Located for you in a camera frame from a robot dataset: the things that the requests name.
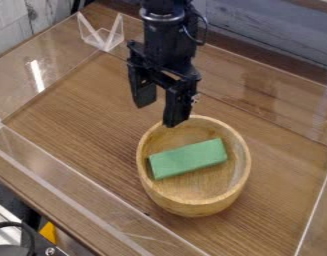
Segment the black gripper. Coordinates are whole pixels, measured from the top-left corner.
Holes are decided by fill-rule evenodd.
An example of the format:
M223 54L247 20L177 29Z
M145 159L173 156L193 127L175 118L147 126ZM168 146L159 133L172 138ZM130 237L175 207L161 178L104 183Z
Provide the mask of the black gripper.
M156 101L153 78L169 72L185 80L199 80L200 75L192 65L196 47L205 43L197 38L197 23L207 19L193 6L143 6L140 16L144 25L144 42L130 40L128 80L132 100L137 108ZM189 118L196 96L196 81L177 80L165 90L163 124L173 128Z

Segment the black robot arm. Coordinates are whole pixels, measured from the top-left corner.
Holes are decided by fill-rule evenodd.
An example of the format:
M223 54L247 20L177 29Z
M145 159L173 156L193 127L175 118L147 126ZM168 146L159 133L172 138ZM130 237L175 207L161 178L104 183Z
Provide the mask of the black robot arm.
M144 42L126 43L132 100L137 108L148 106L160 86L165 91L163 125L172 128L189 118L197 95L201 76L192 58L207 37L197 38L197 23L201 20L208 29L208 22L192 0L141 0L140 17Z

